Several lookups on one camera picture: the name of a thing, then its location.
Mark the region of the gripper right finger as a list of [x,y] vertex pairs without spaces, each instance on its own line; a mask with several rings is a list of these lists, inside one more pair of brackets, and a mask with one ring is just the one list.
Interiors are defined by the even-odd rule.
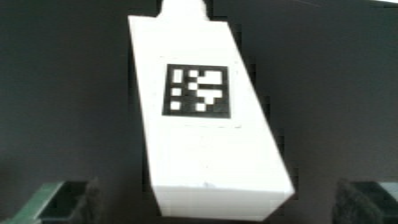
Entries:
[[398,182],[337,181],[332,224],[398,224]]

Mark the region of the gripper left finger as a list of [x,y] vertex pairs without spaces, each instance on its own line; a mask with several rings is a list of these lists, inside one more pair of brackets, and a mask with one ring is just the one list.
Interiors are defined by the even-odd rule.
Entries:
[[99,224],[97,180],[44,183],[10,224]]

